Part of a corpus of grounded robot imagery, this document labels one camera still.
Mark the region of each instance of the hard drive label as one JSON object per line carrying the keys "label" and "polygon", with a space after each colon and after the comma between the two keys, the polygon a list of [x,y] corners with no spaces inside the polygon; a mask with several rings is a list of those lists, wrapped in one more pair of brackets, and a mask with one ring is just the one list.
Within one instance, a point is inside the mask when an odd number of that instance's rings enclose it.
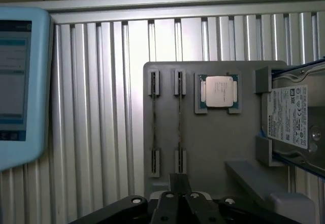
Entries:
{"label": "hard drive label", "polygon": [[268,137],[308,148],[307,85],[274,88],[268,94]]}

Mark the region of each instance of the white sticker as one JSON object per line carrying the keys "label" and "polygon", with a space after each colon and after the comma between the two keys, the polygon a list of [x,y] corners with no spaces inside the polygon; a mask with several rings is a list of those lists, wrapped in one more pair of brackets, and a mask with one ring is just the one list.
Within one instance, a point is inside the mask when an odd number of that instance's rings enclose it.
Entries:
{"label": "white sticker", "polygon": [[268,94],[268,137],[308,148],[307,86],[274,88]]}

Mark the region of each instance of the corrugated metal panel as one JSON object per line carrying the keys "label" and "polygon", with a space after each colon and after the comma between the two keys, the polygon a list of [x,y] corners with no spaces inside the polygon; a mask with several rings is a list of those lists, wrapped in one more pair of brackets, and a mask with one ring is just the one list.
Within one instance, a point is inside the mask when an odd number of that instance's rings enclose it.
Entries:
{"label": "corrugated metal panel", "polygon": [[[320,11],[308,12],[314,3]],[[36,162],[0,173],[3,223],[68,223],[143,194],[145,62],[282,59],[297,65],[325,55],[325,1],[53,18],[49,147]],[[313,199],[322,223],[323,181],[300,169],[296,182],[290,179],[289,190]]]}

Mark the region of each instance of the hard drive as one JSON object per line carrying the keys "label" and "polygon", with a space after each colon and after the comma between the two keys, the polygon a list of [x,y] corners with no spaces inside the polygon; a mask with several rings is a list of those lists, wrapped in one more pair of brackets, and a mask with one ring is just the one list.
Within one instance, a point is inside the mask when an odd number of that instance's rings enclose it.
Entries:
{"label": "hard drive", "polygon": [[276,71],[262,95],[273,157],[325,177],[325,59]]}

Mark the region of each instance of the hard drive metal casing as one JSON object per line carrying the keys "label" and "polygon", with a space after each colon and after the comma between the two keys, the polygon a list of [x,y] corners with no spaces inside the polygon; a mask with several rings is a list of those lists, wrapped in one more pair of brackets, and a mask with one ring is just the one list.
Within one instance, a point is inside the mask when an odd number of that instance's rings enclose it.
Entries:
{"label": "hard drive metal casing", "polygon": [[[272,89],[297,85],[307,85],[308,147],[304,149],[272,139],[273,157],[325,177],[325,62],[289,68],[272,77]],[[262,130],[268,135],[267,93],[262,95]]]}

